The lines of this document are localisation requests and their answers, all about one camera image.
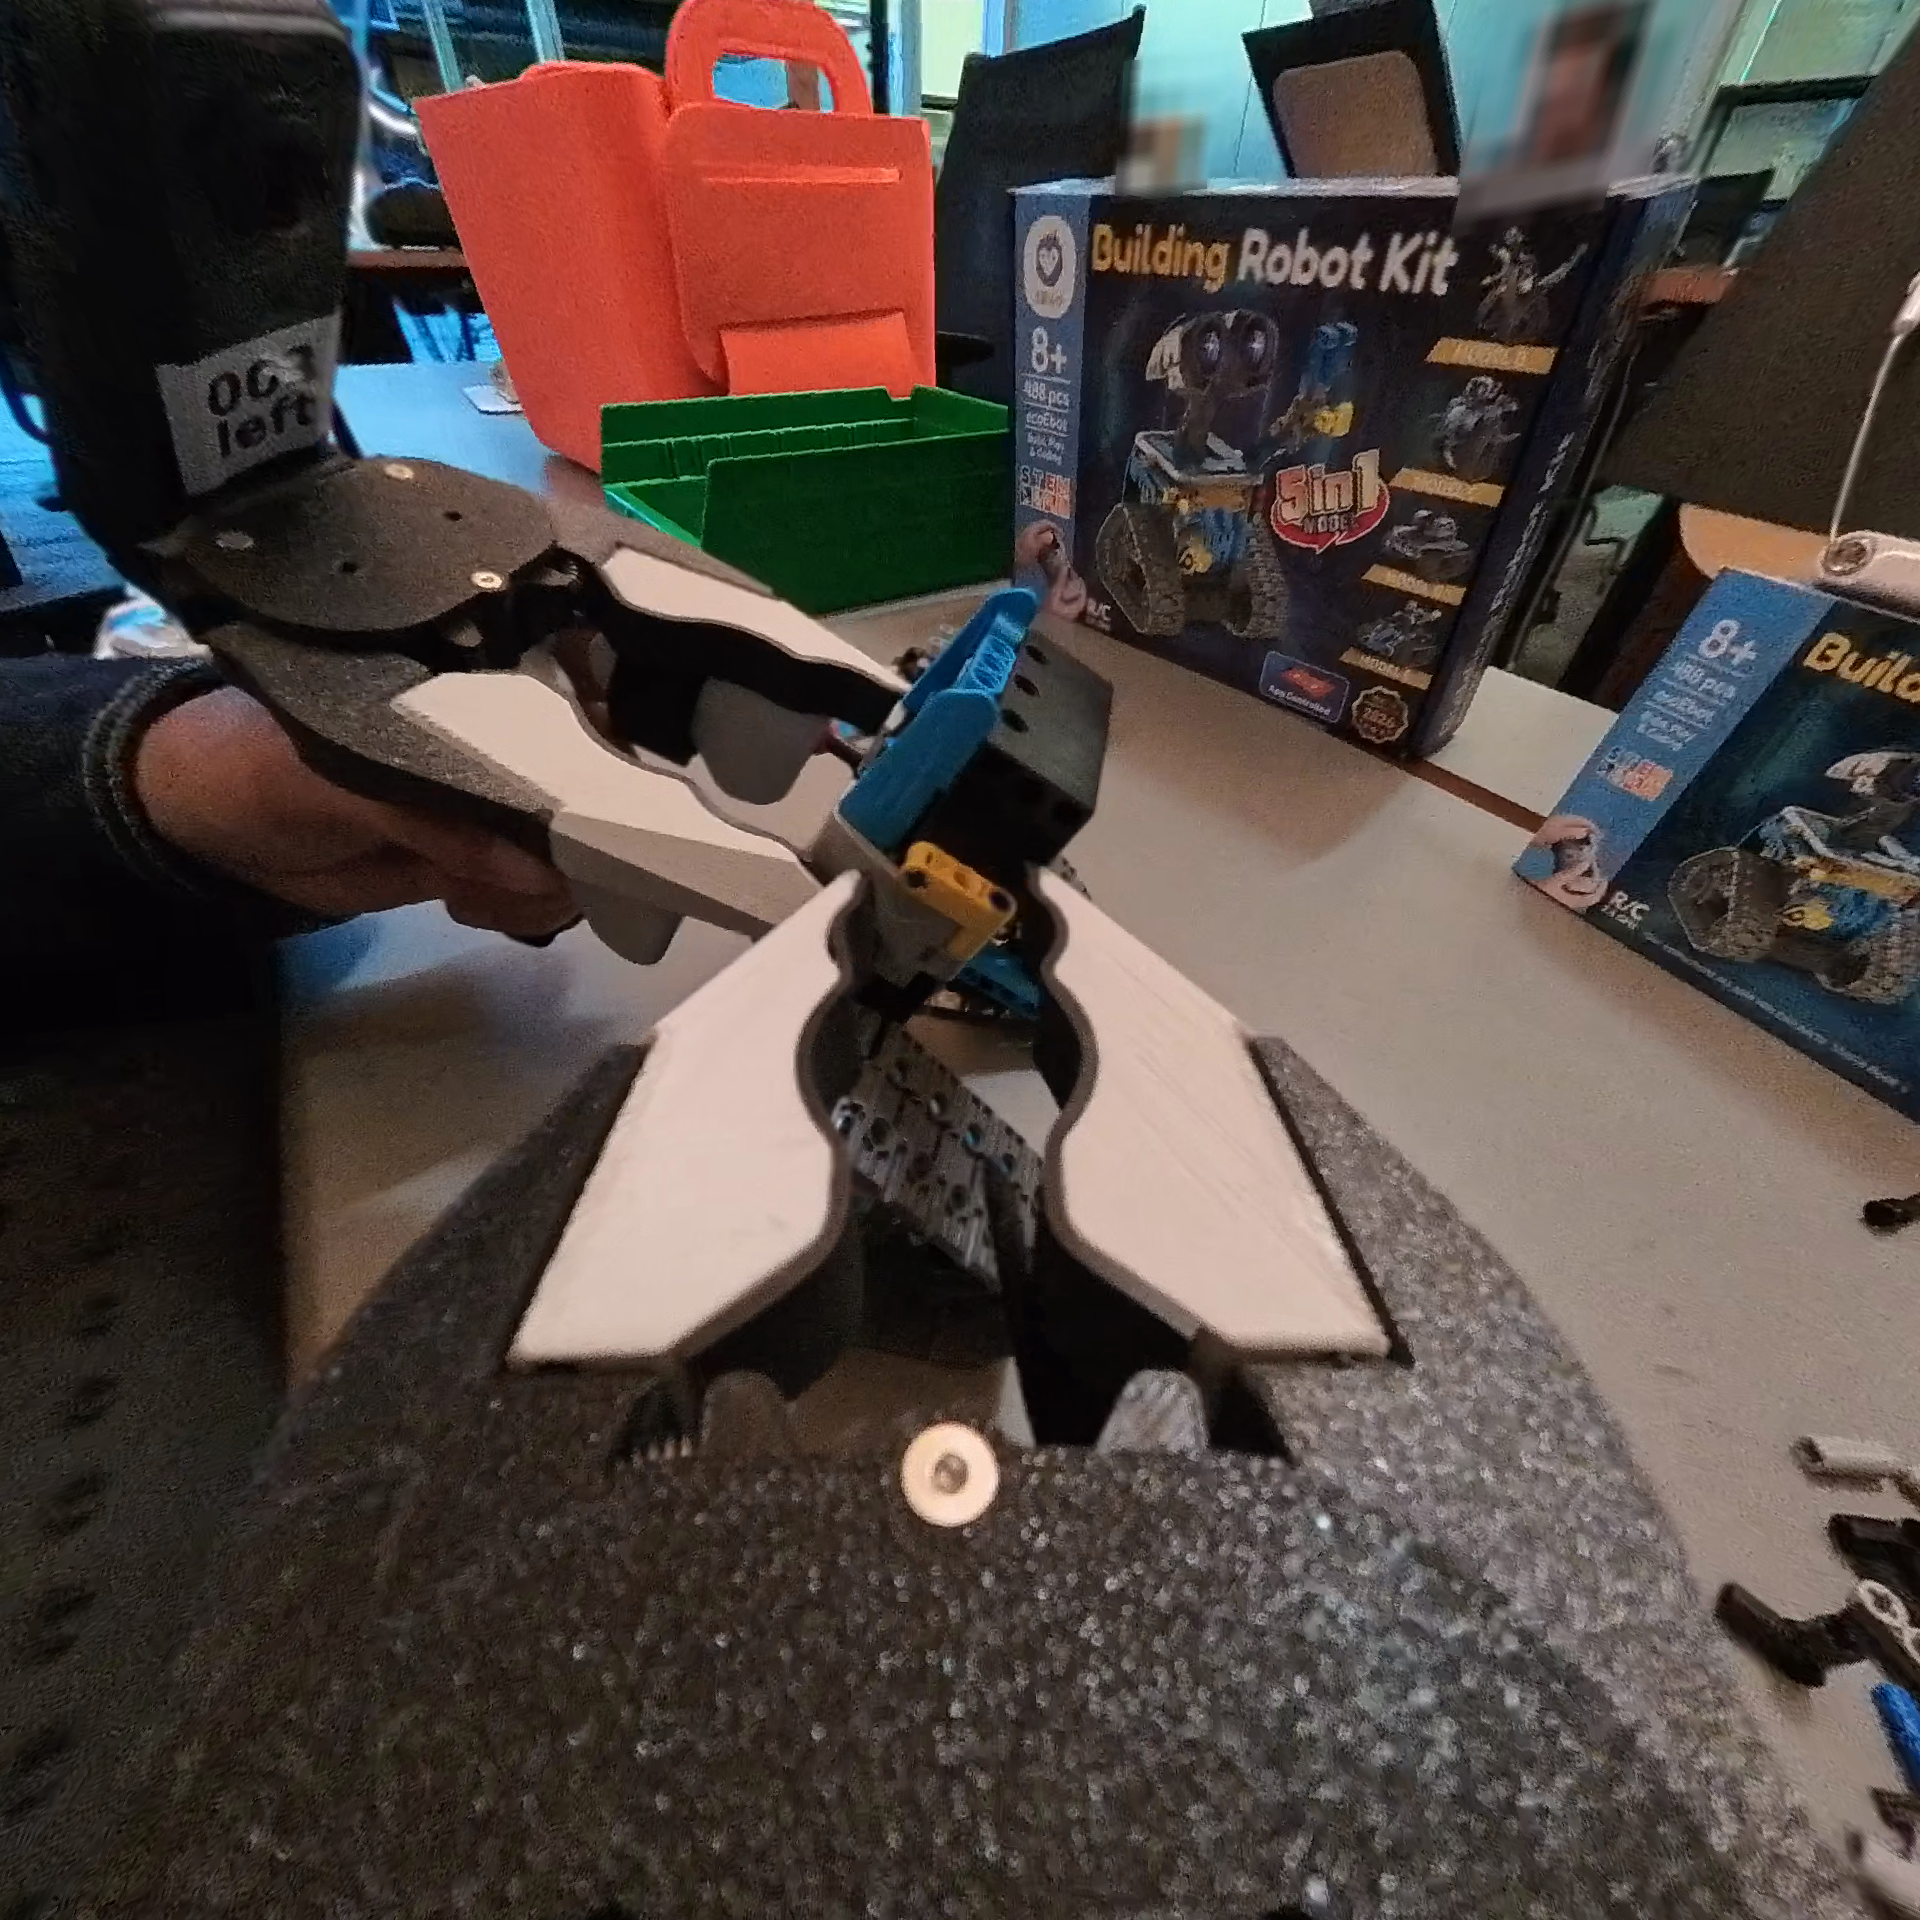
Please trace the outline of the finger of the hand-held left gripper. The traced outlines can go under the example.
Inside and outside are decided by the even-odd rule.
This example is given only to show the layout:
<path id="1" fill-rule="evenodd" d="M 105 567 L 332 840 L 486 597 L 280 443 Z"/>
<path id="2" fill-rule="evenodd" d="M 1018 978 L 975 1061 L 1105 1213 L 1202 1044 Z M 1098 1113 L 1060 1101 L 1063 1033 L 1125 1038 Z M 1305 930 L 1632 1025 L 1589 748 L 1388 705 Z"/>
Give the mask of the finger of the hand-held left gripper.
<path id="1" fill-rule="evenodd" d="M 699 761 L 732 800 L 783 800 L 833 724 L 873 735 L 905 697 L 898 671 L 753 587 L 613 547 L 596 588 L 613 738 Z"/>
<path id="2" fill-rule="evenodd" d="M 819 894 L 788 844 L 619 755 L 536 678 L 429 678 L 398 713 L 540 798 L 555 865 L 600 944 L 672 944 L 686 921 L 759 937 Z"/>

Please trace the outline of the person's left forearm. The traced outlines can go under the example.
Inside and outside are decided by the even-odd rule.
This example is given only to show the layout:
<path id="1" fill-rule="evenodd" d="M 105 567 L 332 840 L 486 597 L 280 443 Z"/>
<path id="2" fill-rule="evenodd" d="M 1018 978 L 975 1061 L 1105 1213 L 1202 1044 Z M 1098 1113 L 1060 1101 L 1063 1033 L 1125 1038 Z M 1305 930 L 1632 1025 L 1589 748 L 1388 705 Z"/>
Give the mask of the person's left forearm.
<path id="1" fill-rule="evenodd" d="M 249 994 L 316 917 L 176 851 L 133 795 L 158 720 L 208 664 L 2 661 L 2 1048 Z"/>

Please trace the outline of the small robot kit box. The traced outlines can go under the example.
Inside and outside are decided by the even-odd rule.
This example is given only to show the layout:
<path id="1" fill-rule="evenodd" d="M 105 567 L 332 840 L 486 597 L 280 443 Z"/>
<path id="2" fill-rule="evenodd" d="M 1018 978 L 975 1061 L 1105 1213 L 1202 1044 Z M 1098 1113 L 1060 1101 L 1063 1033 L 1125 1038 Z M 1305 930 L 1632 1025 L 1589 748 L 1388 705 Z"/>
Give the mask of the small robot kit box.
<path id="1" fill-rule="evenodd" d="M 1916 625 L 1723 573 L 1513 875 L 1913 1121 Z"/>

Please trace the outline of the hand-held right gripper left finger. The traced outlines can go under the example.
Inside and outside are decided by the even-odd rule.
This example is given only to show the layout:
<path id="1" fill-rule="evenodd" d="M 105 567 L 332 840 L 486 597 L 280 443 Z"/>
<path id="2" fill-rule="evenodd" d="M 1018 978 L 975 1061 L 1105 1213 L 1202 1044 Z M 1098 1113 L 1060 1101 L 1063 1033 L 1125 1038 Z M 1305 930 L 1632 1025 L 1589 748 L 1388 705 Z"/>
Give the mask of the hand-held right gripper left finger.
<path id="1" fill-rule="evenodd" d="M 508 1367 L 689 1363 L 819 1270 L 849 1178 L 808 1045 L 859 905 L 859 877 L 832 881 L 655 1025 Z"/>

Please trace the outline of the light grey desk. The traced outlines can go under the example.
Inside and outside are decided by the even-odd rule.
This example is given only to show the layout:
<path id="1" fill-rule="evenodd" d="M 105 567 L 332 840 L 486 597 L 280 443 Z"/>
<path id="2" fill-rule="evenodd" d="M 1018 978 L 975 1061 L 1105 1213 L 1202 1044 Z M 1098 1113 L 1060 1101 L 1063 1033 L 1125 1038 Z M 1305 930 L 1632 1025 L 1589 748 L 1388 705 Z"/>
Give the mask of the light grey desk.
<path id="1" fill-rule="evenodd" d="M 1070 863 L 1090 901 L 1288 1044 L 1523 1277 L 1610 1403 L 1702 1597 L 1838 1604 L 1823 1533 L 1898 1501 L 1812 1484 L 1798 1438 L 1916 1461 L 1916 1128 L 1512 863 L 1608 730 L 1496 670 L 1435 764 L 1039 621 L 1115 687 Z M 300 1378 L 390 1261 L 609 1045 L 740 944 L 633 968 L 412 905 L 282 951 L 286 1343 Z"/>

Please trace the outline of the black framed panel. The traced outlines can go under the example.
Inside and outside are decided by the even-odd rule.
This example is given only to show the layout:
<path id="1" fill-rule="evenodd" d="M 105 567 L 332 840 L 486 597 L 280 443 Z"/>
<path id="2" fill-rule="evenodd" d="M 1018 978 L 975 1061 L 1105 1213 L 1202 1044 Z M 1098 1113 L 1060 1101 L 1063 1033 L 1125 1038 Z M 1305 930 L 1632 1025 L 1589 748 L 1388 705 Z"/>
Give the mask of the black framed panel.
<path id="1" fill-rule="evenodd" d="M 1455 181 L 1460 118 L 1435 4 L 1338 4 L 1242 34 L 1290 181 Z"/>

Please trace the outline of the black dimpled mat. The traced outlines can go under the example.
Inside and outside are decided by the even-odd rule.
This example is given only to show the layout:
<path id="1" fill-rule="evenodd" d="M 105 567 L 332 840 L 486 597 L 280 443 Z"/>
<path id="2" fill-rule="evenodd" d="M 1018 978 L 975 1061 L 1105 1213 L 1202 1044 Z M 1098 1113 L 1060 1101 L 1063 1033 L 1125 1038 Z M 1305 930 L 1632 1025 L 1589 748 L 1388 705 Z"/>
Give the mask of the black dimpled mat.
<path id="1" fill-rule="evenodd" d="M 6 1053 L 6 1918 L 116 1838 L 280 1401 L 275 1014 Z"/>

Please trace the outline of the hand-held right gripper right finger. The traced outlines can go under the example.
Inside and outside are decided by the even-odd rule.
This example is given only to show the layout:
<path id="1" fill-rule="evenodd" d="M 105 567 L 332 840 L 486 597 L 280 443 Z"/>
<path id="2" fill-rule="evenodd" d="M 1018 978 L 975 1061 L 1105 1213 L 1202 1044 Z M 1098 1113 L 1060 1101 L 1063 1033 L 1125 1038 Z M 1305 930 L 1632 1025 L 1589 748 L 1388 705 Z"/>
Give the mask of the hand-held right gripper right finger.
<path id="1" fill-rule="evenodd" d="M 1043 1218 L 1090 1277 L 1246 1361 L 1388 1358 L 1246 1025 L 1058 875 L 1029 877 Z"/>

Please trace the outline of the pile of small brick parts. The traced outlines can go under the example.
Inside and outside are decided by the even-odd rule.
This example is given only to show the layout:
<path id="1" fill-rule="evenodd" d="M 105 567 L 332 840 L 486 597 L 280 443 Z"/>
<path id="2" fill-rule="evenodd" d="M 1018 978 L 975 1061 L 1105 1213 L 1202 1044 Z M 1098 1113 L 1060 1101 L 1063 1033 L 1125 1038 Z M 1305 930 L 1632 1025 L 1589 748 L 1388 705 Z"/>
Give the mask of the pile of small brick parts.
<path id="1" fill-rule="evenodd" d="M 1802 1434 L 1789 1448 L 1820 1485 L 1890 1493 L 1902 1521 L 1838 1513 L 1829 1547 L 1853 1584 L 1825 1614 L 1789 1618 L 1739 1584 L 1715 1601 L 1723 1633 L 1773 1677 L 1818 1693 L 1833 1671 L 1870 1668 L 1870 1713 L 1899 1771 L 1898 1788 L 1870 1794 L 1876 1828 L 1846 1835 L 1846 1863 L 1880 1918 L 1916 1915 L 1916 1464 L 1860 1438 Z"/>

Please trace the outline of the green plastic bin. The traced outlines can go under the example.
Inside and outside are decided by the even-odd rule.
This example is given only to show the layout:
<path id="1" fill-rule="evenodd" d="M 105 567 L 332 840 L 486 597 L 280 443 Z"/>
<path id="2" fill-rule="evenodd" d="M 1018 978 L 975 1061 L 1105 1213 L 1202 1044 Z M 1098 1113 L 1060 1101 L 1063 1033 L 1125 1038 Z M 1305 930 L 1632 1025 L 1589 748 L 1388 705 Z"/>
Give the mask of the green plastic bin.
<path id="1" fill-rule="evenodd" d="M 1005 578 L 1010 414 L 916 387 L 610 404 L 606 504 L 808 614 Z"/>

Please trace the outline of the white tipped rod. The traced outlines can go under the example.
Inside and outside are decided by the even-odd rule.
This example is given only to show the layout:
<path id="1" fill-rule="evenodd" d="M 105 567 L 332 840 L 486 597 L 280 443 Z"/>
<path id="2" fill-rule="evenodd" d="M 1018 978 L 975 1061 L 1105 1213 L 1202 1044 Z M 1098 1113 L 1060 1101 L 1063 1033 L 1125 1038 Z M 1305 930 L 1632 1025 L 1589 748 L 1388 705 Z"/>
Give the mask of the white tipped rod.
<path id="1" fill-rule="evenodd" d="M 1902 354 L 1906 344 L 1916 335 L 1916 294 L 1920 294 L 1920 280 L 1916 280 L 1916 274 L 1912 274 L 1912 280 L 1906 283 L 1902 298 L 1895 308 L 1895 317 L 1886 328 L 1886 347 L 1882 347 L 1882 354 L 1876 360 L 1876 373 L 1868 380 L 1868 394 L 1866 394 L 1858 430 L 1853 430 L 1853 441 L 1846 453 L 1846 465 L 1840 471 L 1838 498 L 1833 498 L 1830 513 L 1829 513 L 1829 543 L 1840 541 L 1843 531 L 1848 530 L 1848 508 L 1852 508 L 1853 491 L 1860 485 L 1863 460 L 1866 460 L 1873 425 L 1876 425 L 1876 414 L 1880 414 L 1880 405 L 1882 405 L 1882 398 L 1886 398 L 1886 387 L 1888 387 L 1888 380 L 1890 380 L 1898 364 L 1899 364 L 1899 354 Z"/>

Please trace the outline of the person's left hand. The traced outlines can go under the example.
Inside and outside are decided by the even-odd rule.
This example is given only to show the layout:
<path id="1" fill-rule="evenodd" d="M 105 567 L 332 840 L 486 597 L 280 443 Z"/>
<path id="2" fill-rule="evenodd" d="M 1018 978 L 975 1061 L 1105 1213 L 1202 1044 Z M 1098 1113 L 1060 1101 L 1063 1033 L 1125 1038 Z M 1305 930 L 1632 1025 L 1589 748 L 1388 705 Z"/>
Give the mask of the person's left hand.
<path id="1" fill-rule="evenodd" d="M 228 687 L 145 730 L 132 795 L 173 851 L 315 917 L 438 903 L 459 927 L 515 940 L 549 940 L 578 921 L 549 861 L 488 828 L 346 791 Z"/>

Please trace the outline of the black partition panel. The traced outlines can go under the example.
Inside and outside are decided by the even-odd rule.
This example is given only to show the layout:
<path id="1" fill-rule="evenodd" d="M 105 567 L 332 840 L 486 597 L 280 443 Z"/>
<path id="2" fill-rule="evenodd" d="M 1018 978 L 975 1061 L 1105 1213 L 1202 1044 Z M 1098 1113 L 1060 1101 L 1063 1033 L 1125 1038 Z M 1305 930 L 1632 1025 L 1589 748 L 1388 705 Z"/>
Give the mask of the black partition panel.
<path id="1" fill-rule="evenodd" d="M 1602 484 L 1825 534 L 1916 280 L 1916 37 L 1625 423 Z"/>

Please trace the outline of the blue grey tracked toy robot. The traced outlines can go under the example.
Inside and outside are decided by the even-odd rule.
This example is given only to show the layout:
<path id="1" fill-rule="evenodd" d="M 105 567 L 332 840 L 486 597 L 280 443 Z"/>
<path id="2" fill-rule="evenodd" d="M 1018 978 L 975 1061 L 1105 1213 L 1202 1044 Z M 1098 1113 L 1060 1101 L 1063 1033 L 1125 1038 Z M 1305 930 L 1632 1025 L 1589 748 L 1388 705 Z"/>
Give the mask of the blue grey tracked toy robot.
<path id="1" fill-rule="evenodd" d="M 908 1028 L 953 1017 L 1033 1044 L 1052 1017 L 1032 877 L 1076 885 L 1108 753 L 1108 684 L 1043 638 L 1026 588 L 988 594 L 920 658 L 888 720 L 850 741 L 850 784 L 812 863 L 862 881 L 833 1098 L 869 1251 L 986 1295 L 1033 1240 L 1039 1153 Z"/>

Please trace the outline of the large robot kit box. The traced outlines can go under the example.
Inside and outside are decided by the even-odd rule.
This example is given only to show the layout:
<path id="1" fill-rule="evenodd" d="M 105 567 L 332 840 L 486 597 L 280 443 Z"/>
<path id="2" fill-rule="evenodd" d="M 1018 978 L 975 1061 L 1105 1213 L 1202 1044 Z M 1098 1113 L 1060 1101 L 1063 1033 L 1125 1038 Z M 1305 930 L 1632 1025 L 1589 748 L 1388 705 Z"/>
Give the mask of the large robot kit box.
<path id="1" fill-rule="evenodd" d="M 1390 758 L 1446 745 L 1695 204 L 1642 178 L 1010 205 L 1010 568 L 1090 633 Z"/>

